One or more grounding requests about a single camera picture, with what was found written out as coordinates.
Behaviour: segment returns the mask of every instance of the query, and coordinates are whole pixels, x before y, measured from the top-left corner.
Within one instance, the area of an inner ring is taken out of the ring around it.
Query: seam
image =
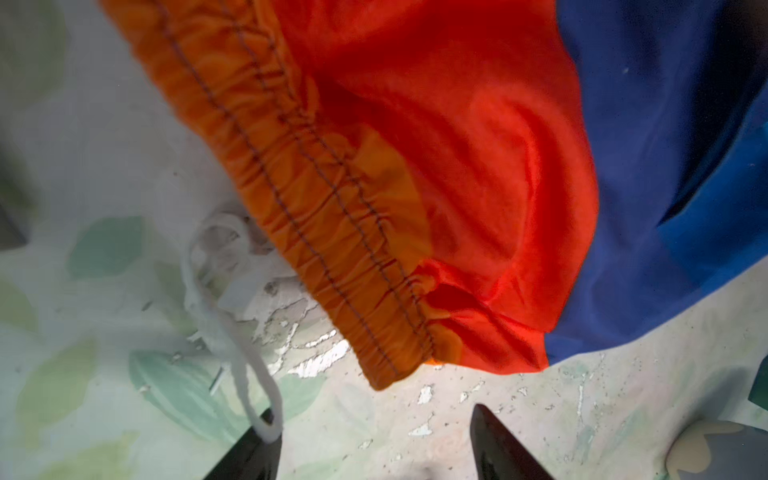
[[[286,218],[291,223],[291,226],[293,227],[294,231],[298,235],[299,239],[304,243],[304,245],[307,247],[307,249],[311,252],[312,255],[314,255],[315,258],[318,259],[320,266],[323,268],[323,272],[325,273],[325,278],[328,280],[328,282],[331,284],[331,287],[336,291],[336,293],[341,296],[344,303],[349,307],[349,309],[353,312],[353,314],[357,317],[357,319],[360,321],[360,324],[365,329],[365,331],[369,334],[370,339],[373,343],[373,345],[378,350],[381,357],[383,357],[384,360],[389,364],[389,366],[392,368],[392,371],[395,373],[395,376],[399,376],[400,372],[395,367],[395,364],[392,363],[392,360],[386,355],[386,353],[382,350],[381,345],[379,345],[378,339],[376,336],[373,335],[373,332],[371,331],[370,327],[366,323],[366,321],[363,319],[363,317],[360,315],[360,313],[355,309],[354,306],[352,306],[351,302],[349,301],[349,298],[346,296],[346,294],[339,288],[338,285],[336,285],[336,281],[331,277],[330,270],[328,268],[328,265],[326,264],[325,259],[323,259],[323,256],[320,255],[310,244],[310,242],[306,239],[304,234],[302,233],[301,229],[299,228],[298,223],[296,222],[296,219],[293,218],[291,213],[288,211],[287,206],[283,202],[282,198],[280,197],[280,192],[277,189],[277,186],[272,182],[272,178],[269,175],[269,173],[266,171],[266,167],[263,162],[263,158],[261,157],[259,151],[253,146],[253,144],[250,143],[250,139],[248,138],[248,135],[246,134],[243,127],[240,125],[240,122],[235,118],[235,116],[230,112],[226,107],[224,107],[222,104],[218,103],[216,98],[214,97],[213,92],[210,90],[210,88],[205,84],[203,79],[200,77],[200,74],[195,70],[194,66],[190,63],[187,56],[184,54],[184,52],[181,50],[181,46],[179,46],[178,42],[176,41],[176,38],[173,36],[173,34],[170,31],[170,26],[168,24],[168,21],[170,19],[170,14],[168,13],[168,10],[166,9],[165,5],[160,3],[160,0],[152,0],[157,10],[160,12],[162,16],[162,22],[161,27],[163,30],[164,37],[168,40],[170,43],[170,46],[173,48],[174,52],[176,53],[178,59],[180,62],[184,65],[184,67],[190,72],[190,74],[193,76],[194,80],[200,85],[200,88],[202,88],[205,95],[208,97],[208,101],[211,103],[211,105],[216,108],[218,111],[220,111],[222,114],[224,114],[225,117],[229,119],[229,121],[232,122],[232,125],[234,126],[237,133],[243,138],[243,141],[245,142],[246,146],[251,150],[253,153],[253,159],[258,163],[259,170],[261,170],[261,174],[264,176],[264,180],[269,184],[270,189],[272,190],[273,197],[275,201],[280,205],[280,208],[283,210],[283,214],[286,215]]]
[[[432,338],[432,334],[429,332],[429,330],[426,329],[426,326],[425,326],[426,325],[426,318],[424,316],[424,313],[422,312],[422,309],[420,308],[419,301],[416,299],[415,292],[413,290],[413,285],[412,285],[411,280],[409,279],[408,275],[406,275],[405,269],[403,268],[403,266],[400,263],[400,261],[397,258],[395,258],[394,256],[392,256],[394,261],[397,263],[397,266],[398,266],[398,268],[400,270],[400,273],[402,274],[403,279],[406,282],[406,285],[409,288],[409,291],[411,293],[411,297],[412,297],[412,299],[414,301],[414,305],[415,305],[415,307],[417,309],[417,312],[418,312],[419,316],[421,317],[421,322],[419,322],[418,325],[414,325],[413,321],[411,320],[410,315],[408,313],[408,310],[406,309],[405,305],[403,304],[399,294],[395,291],[395,287],[392,285],[392,281],[386,275],[386,273],[384,271],[384,266],[382,265],[381,261],[376,259],[376,254],[374,253],[373,249],[368,244],[368,241],[366,239],[366,234],[362,231],[362,228],[355,221],[355,219],[353,218],[352,214],[350,214],[349,211],[346,209],[346,206],[344,205],[343,200],[341,199],[341,196],[339,195],[339,192],[338,192],[338,189],[337,189],[336,185],[334,185],[328,179],[328,177],[320,170],[319,165],[317,163],[317,159],[312,157],[311,155],[309,155],[306,152],[306,150],[304,149],[303,142],[301,141],[299,135],[297,134],[296,130],[294,129],[294,125],[291,124],[291,122],[289,122],[287,120],[286,112],[283,109],[283,107],[280,104],[280,102],[278,101],[278,99],[276,98],[276,95],[274,94],[273,91],[271,91],[269,88],[267,88],[266,82],[264,80],[264,75],[263,75],[263,72],[262,72],[261,67],[260,67],[259,58],[256,55],[256,52],[254,52],[253,49],[246,43],[245,38],[243,36],[242,25],[240,25],[238,23],[237,19],[235,18],[234,14],[232,13],[232,11],[227,7],[225,0],[219,0],[219,1],[220,1],[220,5],[221,5],[221,9],[222,9],[223,13],[232,21],[233,29],[234,29],[234,31],[237,34],[237,37],[238,37],[238,40],[240,41],[240,44],[243,46],[243,48],[248,52],[249,56],[251,57],[251,61],[252,61],[252,64],[253,64],[252,66],[253,66],[253,69],[256,72],[256,75],[257,75],[257,78],[258,78],[259,82],[261,83],[262,90],[265,93],[269,93],[270,94],[275,107],[278,109],[278,111],[280,113],[280,116],[279,116],[280,121],[282,121],[290,129],[290,133],[293,135],[293,139],[296,141],[296,144],[297,144],[297,147],[299,148],[300,154],[303,157],[305,157],[308,161],[310,161],[312,163],[312,165],[314,166],[315,171],[318,173],[318,175],[325,181],[325,183],[328,185],[328,187],[331,188],[331,191],[332,191],[334,197],[336,197],[336,201],[339,204],[339,206],[341,207],[342,212],[349,219],[349,222],[352,224],[352,226],[355,228],[355,230],[357,230],[357,232],[359,233],[359,235],[361,237],[362,244],[366,248],[366,250],[368,251],[368,254],[369,254],[369,257],[370,257],[371,261],[374,263],[376,268],[379,270],[379,274],[381,275],[381,277],[386,282],[387,287],[388,287],[388,292],[391,292],[392,295],[395,297],[395,299],[396,299],[396,301],[397,301],[397,303],[399,305],[400,310],[405,315],[406,321],[408,322],[408,324],[411,327],[411,330],[416,335],[416,337],[419,339],[419,344],[421,345],[422,354],[426,354],[426,355],[431,356],[433,351],[434,351],[434,339]],[[252,9],[252,12],[254,13],[254,15],[253,15],[254,23],[258,27],[258,18],[255,15],[255,6],[253,5],[253,3],[251,3],[251,9]],[[296,104],[300,104],[298,102],[298,100],[296,99],[294,93],[291,91],[290,82],[289,82],[289,79],[288,79],[288,77],[286,75],[286,68],[285,68],[284,63],[280,59],[280,56],[278,55],[278,51],[277,51],[277,48],[276,48],[274,40],[272,39],[271,35],[269,35],[268,32],[265,32],[264,36],[267,38],[269,48],[272,51],[273,55],[275,56],[275,59],[277,60],[278,65],[280,66],[280,76],[282,77],[282,79],[284,80],[284,82],[286,84],[286,90],[287,90],[287,93],[288,93],[289,97],[291,98],[291,100],[296,102]],[[365,197],[362,195],[362,186],[360,185],[358,180],[352,175],[352,172],[349,170],[349,166],[346,164],[346,162],[343,162],[339,158],[339,155],[320,137],[319,134],[317,134],[317,132],[315,131],[315,129],[312,126],[312,122],[309,121],[309,119],[303,114],[303,112],[300,110],[300,108],[297,108],[297,110],[298,110],[297,111],[298,115],[304,121],[307,122],[307,125],[305,126],[305,128],[310,131],[310,133],[314,136],[315,140],[323,147],[323,149],[327,153],[332,155],[332,157],[335,160],[335,163],[338,166],[340,166],[340,167],[342,167],[344,169],[344,172],[345,172],[345,175],[347,176],[347,178],[355,185],[359,199],[366,206],[368,211],[374,216],[374,218],[376,220],[376,225],[377,225],[377,227],[379,229],[379,232],[382,235],[383,242],[384,242],[385,246],[388,247],[389,246],[389,242],[387,241],[386,235],[384,234],[384,230],[383,230],[383,227],[382,227],[382,224],[381,224],[381,215],[375,209],[375,207],[373,205],[371,205],[371,203],[368,202],[365,199]],[[422,337],[419,335],[419,332],[417,331],[417,330],[421,330],[422,327],[425,330],[425,333],[427,334],[427,337],[429,338],[430,345],[429,345],[428,348],[425,348],[425,345],[424,345],[424,342],[422,340]]]

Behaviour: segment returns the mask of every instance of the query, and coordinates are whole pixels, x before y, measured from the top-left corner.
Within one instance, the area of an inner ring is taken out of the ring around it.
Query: colorful fabric
[[[375,389],[628,342],[768,253],[741,2],[102,4]]]

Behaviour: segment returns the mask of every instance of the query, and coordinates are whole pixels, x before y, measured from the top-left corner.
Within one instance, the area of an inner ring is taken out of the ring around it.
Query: white drawstring
[[[184,307],[194,317],[208,349],[223,362],[231,364],[237,396],[253,430],[264,442],[272,443],[283,433],[283,397],[280,395],[280,389],[267,370],[259,347],[243,339],[237,331],[234,315],[217,306],[216,299],[198,280],[192,267],[192,252],[198,240],[206,230],[213,227],[233,230],[240,237],[250,239],[247,225],[234,214],[215,213],[200,225],[181,260],[181,278],[187,288]],[[274,415],[271,424],[264,422],[250,403],[246,364],[256,373],[259,384],[270,400]]]

